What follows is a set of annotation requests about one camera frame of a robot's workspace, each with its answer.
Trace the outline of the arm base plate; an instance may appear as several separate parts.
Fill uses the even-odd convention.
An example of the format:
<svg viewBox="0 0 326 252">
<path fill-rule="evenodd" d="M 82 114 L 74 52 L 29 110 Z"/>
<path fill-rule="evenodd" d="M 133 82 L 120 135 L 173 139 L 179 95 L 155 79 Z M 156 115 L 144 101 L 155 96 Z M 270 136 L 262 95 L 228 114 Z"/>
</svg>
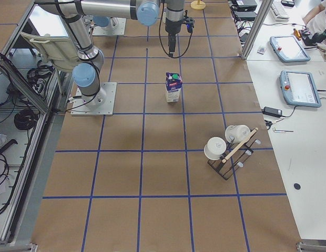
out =
<svg viewBox="0 0 326 252">
<path fill-rule="evenodd" d="M 93 17 L 93 36 L 123 36 L 126 19 L 119 17 Z"/>
<path fill-rule="evenodd" d="M 116 96 L 117 83 L 116 82 L 102 82 L 100 84 L 100 91 L 96 97 L 89 102 L 92 97 L 82 96 L 79 88 L 76 90 L 76 95 L 81 96 L 75 99 L 73 107 L 70 110 L 73 116 L 103 116 L 113 115 L 114 102 Z"/>
</svg>

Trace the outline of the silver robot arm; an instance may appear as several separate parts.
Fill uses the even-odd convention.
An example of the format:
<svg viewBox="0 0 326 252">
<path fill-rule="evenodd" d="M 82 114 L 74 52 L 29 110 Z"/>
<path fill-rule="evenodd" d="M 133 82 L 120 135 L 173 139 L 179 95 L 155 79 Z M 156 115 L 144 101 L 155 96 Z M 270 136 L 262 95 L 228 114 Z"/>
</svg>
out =
<svg viewBox="0 0 326 252">
<path fill-rule="evenodd" d="M 74 116 L 111 115 L 116 94 L 115 82 L 100 82 L 99 74 L 104 63 L 100 49 L 94 46 L 85 29 L 83 16 L 118 17 L 139 21 L 151 26 L 156 20 L 165 20 L 169 50 L 174 57 L 176 36 L 186 25 L 193 33 L 194 19 L 188 17 L 184 1 L 36 1 L 43 10 L 62 18 L 65 29 L 77 48 L 80 60 L 74 67 L 73 79 L 81 93 L 79 105 L 69 112 Z"/>
</svg>

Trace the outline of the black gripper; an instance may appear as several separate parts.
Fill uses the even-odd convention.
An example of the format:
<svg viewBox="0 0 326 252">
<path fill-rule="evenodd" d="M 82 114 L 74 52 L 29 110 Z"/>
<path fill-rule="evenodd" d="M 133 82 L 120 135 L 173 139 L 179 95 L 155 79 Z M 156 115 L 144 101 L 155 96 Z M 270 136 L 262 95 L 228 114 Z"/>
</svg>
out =
<svg viewBox="0 0 326 252">
<path fill-rule="evenodd" d="M 184 20 L 171 21 L 168 18 L 165 20 L 165 31 L 168 33 L 168 56 L 174 57 L 176 49 L 176 34 L 180 33 Z"/>
</svg>

